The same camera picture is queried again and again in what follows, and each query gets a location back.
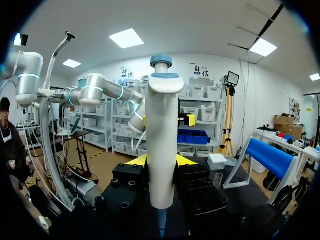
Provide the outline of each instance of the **ceiling light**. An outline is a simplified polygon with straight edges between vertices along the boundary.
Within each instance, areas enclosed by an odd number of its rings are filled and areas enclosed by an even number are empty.
[[[73,61],[73,60],[71,60],[71,59],[68,59],[67,61],[65,61],[65,62],[63,63],[63,65],[74,69],[74,68],[80,66],[81,63],[80,63],[80,62],[77,62],[77,61]]]
[[[14,45],[21,46],[21,44],[22,44],[22,41],[21,41],[20,33],[17,33],[17,35],[15,35],[15,38],[14,38]]]
[[[319,75],[319,73],[316,73],[316,74],[311,75],[310,78],[312,81],[317,81],[317,80],[320,80],[320,75]]]
[[[271,44],[270,42],[259,38],[259,40],[251,47],[250,51],[266,57],[277,48],[278,47]]]
[[[145,44],[133,28],[111,35],[109,38],[122,49]]]

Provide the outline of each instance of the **black hair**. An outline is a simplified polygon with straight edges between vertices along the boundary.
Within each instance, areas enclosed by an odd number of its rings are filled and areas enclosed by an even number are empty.
[[[8,112],[10,109],[10,101],[7,97],[3,97],[0,101],[0,112]]]

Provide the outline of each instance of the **ceiling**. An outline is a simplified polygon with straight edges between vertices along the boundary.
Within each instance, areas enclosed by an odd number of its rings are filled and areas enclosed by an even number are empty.
[[[65,32],[75,34],[77,38],[55,62],[53,74],[64,77],[160,53],[210,54],[247,61],[247,51],[232,45],[249,49],[279,6],[277,0],[47,0],[21,30],[29,39],[27,46],[19,48],[40,53],[46,72]],[[109,39],[130,28],[144,45],[122,49]],[[250,52],[249,61],[302,88],[320,85],[309,78],[319,70],[302,29],[284,9],[262,36],[278,49],[265,58]],[[68,59],[82,65],[62,65]]]

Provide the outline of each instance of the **poster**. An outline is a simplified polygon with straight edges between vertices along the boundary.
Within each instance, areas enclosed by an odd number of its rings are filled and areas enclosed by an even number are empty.
[[[301,112],[299,101],[289,97],[289,110],[290,117],[294,118],[293,123],[299,124]]]

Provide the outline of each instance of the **blue storage bin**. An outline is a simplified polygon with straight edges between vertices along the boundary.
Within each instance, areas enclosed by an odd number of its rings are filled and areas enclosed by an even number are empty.
[[[178,129],[178,143],[184,143],[186,141],[186,130]]]
[[[287,140],[290,140],[290,139],[294,139],[294,137],[293,136],[291,136],[291,135],[289,135],[289,134],[285,134],[284,135],[284,139],[287,139]]]
[[[208,135],[202,130],[185,130],[185,142],[187,144],[207,145]]]

